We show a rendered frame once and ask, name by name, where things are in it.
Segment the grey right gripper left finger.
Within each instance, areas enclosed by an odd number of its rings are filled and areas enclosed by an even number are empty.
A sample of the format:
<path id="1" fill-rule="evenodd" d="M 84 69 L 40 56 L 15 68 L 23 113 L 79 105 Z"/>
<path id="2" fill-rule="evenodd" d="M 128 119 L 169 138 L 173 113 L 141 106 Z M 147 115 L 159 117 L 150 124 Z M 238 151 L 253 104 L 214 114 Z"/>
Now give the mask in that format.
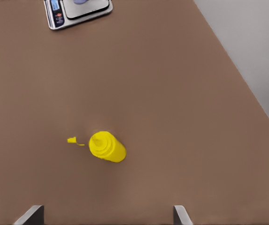
<path id="1" fill-rule="evenodd" d="M 44 205 L 33 205 L 13 225 L 44 225 Z"/>

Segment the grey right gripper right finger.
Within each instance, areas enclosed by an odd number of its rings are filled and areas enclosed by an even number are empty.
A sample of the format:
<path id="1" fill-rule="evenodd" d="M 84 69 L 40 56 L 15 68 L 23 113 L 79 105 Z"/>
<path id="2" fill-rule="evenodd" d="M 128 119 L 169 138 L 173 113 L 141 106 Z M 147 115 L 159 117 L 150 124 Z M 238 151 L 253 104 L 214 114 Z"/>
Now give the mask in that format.
<path id="1" fill-rule="evenodd" d="M 183 205 L 173 206 L 173 225 L 193 225 Z"/>

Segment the yellow sauce bottle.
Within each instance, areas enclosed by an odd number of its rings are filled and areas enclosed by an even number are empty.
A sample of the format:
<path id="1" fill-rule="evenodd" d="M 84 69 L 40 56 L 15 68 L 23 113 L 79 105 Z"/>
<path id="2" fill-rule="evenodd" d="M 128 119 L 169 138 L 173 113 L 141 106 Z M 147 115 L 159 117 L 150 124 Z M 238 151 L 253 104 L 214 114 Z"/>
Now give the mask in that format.
<path id="1" fill-rule="evenodd" d="M 87 141 L 90 153 L 99 159 L 120 163 L 126 159 L 126 147 L 110 132 L 99 131 Z"/>

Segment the silver kitchen scale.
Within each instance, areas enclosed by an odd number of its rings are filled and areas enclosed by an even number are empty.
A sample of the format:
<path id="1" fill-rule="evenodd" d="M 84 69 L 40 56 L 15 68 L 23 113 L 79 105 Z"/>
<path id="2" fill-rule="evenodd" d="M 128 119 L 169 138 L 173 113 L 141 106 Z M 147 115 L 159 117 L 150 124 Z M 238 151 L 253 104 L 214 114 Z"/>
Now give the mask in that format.
<path id="1" fill-rule="evenodd" d="M 60 30 L 78 23 L 89 21 L 113 10 L 111 0 L 88 0 L 78 5 L 73 0 L 44 0 L 48 26 Z"/>

